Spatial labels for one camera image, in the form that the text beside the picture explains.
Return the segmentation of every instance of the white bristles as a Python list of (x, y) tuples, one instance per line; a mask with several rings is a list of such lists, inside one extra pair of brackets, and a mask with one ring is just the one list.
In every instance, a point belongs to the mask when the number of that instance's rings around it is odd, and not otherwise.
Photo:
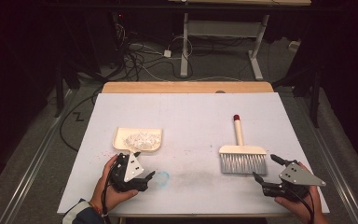
[(220, 154), (223, 174), (259, 175), (267, 174), (266, 155), (260, 154)]

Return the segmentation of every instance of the hand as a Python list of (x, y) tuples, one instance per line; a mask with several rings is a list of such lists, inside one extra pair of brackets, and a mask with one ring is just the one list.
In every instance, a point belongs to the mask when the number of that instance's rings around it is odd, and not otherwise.
[[(117, 159), (117, 155), (112, 157), (103, 168), (103, 176), (98, 180), (97, 186), (95, 187), (94, 193), (92, 194), (92, 198), (90, 202), (97, 206), (100, 211), (103, 211), (103, 204), (101, 201), (101, 195), (103, 193), (104, 185), (107, 176), (109, 175), (110, 168), (115, 163)], [(112, 186), (108, 186), (106, 190), (106, 208), (107, 211), (112, 210), (119, 203), (127, 201), (133, 196), (138, 194), (138, 190), (132, 189), (126, 192), (118, 192)]]
[[(307, 167), (305, 167), (301, 162), (298, 163), (299, 166), (301, 166), (304, 170), (307, 170)], [(322, 204), (321, 204), (321, 197), (319, 195), (318, 188), (316, 186), (310, 186), (310, 195), (308, 195), (304, 201), (308, 204), (310, 209), (312, 209), (312, 200), (310, 198), (312, 196), (313, 199), (313, 206), (314, 206), (314, 220), (313, 222), (315, 224), (324, 224), (328, 223), (327, 220), (324, 217), (324, 214), (322, 213)], [(310, 223), (310, 212), (305, 207), (305, 205), (302, 202), (293, 203), (283, 197), (276, 197), (275, 202), (279, 203), (283, 207), (285, 207), (287, 210), (294, 213), (298, 219), (302, 223), (308, 224)]]

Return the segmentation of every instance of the hand broom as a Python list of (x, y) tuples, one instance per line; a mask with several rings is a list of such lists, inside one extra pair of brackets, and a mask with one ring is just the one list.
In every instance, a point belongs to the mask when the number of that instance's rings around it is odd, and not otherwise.
[(223, 146), (219, 149), (222, 173), (250, 175), (256, 172), (258, 175), (266, 175), (266, 150), (262, 147), (246, 146), (243, 143), (239, 115), (234, 115), (234, 127), (237, 146)]

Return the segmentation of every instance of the brush handle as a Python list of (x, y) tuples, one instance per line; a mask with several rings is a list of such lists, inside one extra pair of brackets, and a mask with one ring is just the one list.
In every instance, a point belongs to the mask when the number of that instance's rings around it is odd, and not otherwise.
[(234, 128), (235, 128), (235, 136), (237, 137), (237, 145), (244, 146), (243, 137), (242, 137), (242, 126), (239, 115), (234, 115)]

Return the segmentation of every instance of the blue mark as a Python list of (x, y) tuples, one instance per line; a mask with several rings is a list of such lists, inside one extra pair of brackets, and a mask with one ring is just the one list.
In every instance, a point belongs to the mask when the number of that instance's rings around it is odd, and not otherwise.
[(169, 179), (170, 175), (167, 172), (158, 172), (153, 177), (154, 182), (161, 187), (166, 186)]

